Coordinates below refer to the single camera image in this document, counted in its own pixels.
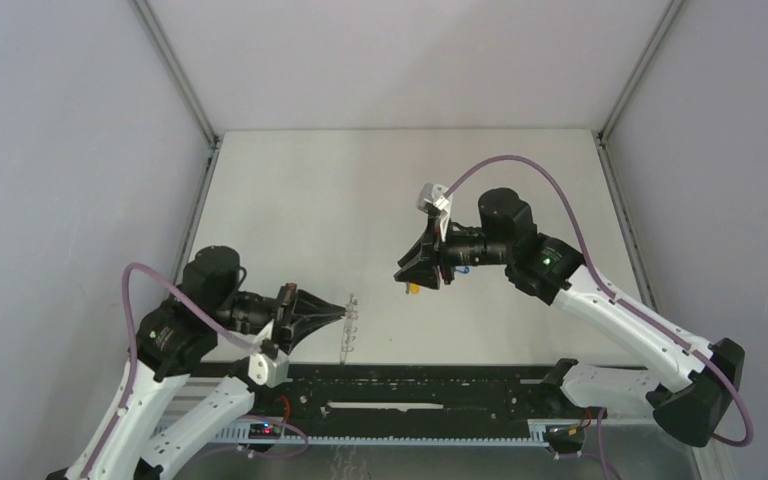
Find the purple cable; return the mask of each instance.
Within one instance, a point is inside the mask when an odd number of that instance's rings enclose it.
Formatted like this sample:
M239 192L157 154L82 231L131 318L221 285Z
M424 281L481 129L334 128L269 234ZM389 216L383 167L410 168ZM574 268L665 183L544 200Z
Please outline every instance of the purple cable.
M602 463L602 474L605 476L605 480L610 480L608 476L608 459L605 457L605 445L602 443L602 418L605 417L605 409L600 408L599 413L596 415L596 440L599 443L599 461Z
M294 451L292 451L290 453L257 452L257 451L251 450L249 448L246 448L246 447L244 447L242 445L229 445L227 447L219 447L219 448L215 448L213 450L209 450L207 452L204 452L204 453L194 457L193 460L203 460L203 459L205 459L207 457L211 457L211 456L219 454L219 453L237 452L237 451L242 451L242 452L250 453L250 454L252 454L252 455L254 455L256 457L261 457L261 458L294 458L294 457L298 457L299 455L301 455L304 452L306 452L307 449L310 447L310 439L307 437L307 434L305 434L303 431L301 431L301 429L299 429L298 427L296 427L294 425L290 425L289 423L282 422L282 421L279 421L279 420L273 420L273 419L271 419L269 417L262 417L260 415L243 415L239 419L240 420L255 420L255 421L263 422L263 423L271 423L272 425L278 425L279 427L286 428L287 430L292 430L298 436L300 436L305 443L304 443L304 445L301 448L299 448L297 450L294 450Z
M599 455L593 455L592 453L582 453L582 454L581 454L581 456L582 456L582 457L584 457L584 458L590 458L590 459L592 459L592 460L596 460L596 461L600 461L600 462L601 462L601 460L600 460L600 458L599 458ZM620 472L618 472L618 471L617 471L616 467L614 467L613 465L611 465L611 464L610 464L610 463L608 463L608 462L603 462L603 463L602 463L602 473L604 473L604 467L605 467L605 465L607 465L607 466L608 466L608 470L610 470L610 471L611 471L611 473L613 473L613 474L614 474L614 477L615 477L617 480L623 480L623 478L622 478L622 475L620 475Z
M204 311L199 308L195 302L184 295L184 292L178 290L178 287L176 287L172 282L167 280L166 277L158 273L156 270L142 263L131 263L125 267L125 271L122 272L122 306L125 309L125 324L128 326L128 360L130 364L128 369L128 380L125 382L125 389L122 391L122 397L119 398L119 404L116 406L117 409L125 408L126 405L128 405L128 399L133 393L134 382L137 379L137 327L134 323L134 313L131 309L130 290L131 272L134 270L139 270L145 273L154 281L163 285L167 290L169 290L169 293L174 295L175 298L177 298L181 303L184 304L184 306L193 312L196 317L207 324L208 327L212 328L216 331L216 333L228 339L229 342L243 349L245 355L249 355L257 349L257 345L234 336L231 332L222 327L222 325L216 323L214 319L210 318L210 315L204 313ZM113 433L113 428L116 427L116 423L118 422L119 415L114 413L113 417L110 418L110 421L104 428L98 443L96 443L95 448L93 448L89 458L87 458L87 463L84 464L84 468L81 470L81 478L87 478L87 475L89 474L90 470L92 470L96 460L98 460L101 449L104 448L105 444L107 444L107 440L110 438L111 433Z
M723 373L723 371L720 370L720 368L717 367L714 364L714 362L706 358L705 355L702 355L696 350L692 350L690 343L688 343L683 338L679 337L678 335L670 331L665 326L655 321L654 318L650 317L645 312L641 311L640 309L638 309L628 301L622 298L618 300L616 299L616 292L608 288L608 286L599 276L599 273L596 271L596 266L593 263L593 258L590 256L590 251L587 249L587 244L584 242L584 235L581 233L581 226L578 224L578 220L575 217L575 213L572 211L572 206L570 205L569 200L567 199L567 196L564 194L564 191L561 189L561 186L558 184L558 182L555 181L552 175L549 174L549 172L545 168L540 166L540 164L538 164L537 162L525 157L521 157L519 155L499 155L496 157L491 157L491 158L488 158L487 160L484 160L482 162L475 164L472 168L467 170L466 173L461 175L461 177L458 178L455 181L455 183L453 183L452 186L446 191L445 197L446 198L451 197L451 195L455 193L455 190L457 190L458 187L460 187L461 184L463 184L463 182L465 182L466 179L471 177L475 172L481 170L487 165L490 165L491 163L503 162L503 161L514 161L514 162L524 163L529 167L540 172L540 174L543 175L543 177L549 181L549 183L552 185L552 188L555 189L555 193L557 193L558 197L560 197L561 203L564 204L564 209L566 210L567 215L569 216L570 221L572 222L572 228L575 231L575 238L576 240L578 240L578 245L581 247L581 254L584 256L584 264L587 266L587 271L590 272L590 276L593 277L593 281L596 282L596 284L599 286L599 288L602 289L603 292L605 292L608 298L616 301L617 304L621 305L626 310L635 314L638 318L640 318L641 320L649 324L652 328L663 333L667 338L675 342L681 348L687 350L688 352L692 351L693 356L696 357L699 361L701 361L705 365L705 367L711 370L711 372L713 372L713 374L717 377L720 383L722 383L722 385L726 388L726 390L728 390L729 394L734 399L734 404L737 406L737 410L740 412L740 416L743 418L743 425L746 428L746 434L741 440L732 440L730 438L724 438L717 434L714 434L713 437L719 440L720 442L733 447L746 447L750 443L752 443L752 439L755 437L755 427L754 425L752 425L752 419L749 416L749 408L746 406L746 403L743 401L743 397L741 397L740 393L738 393L737 388L735 388L734 384L731 383L731 381Z

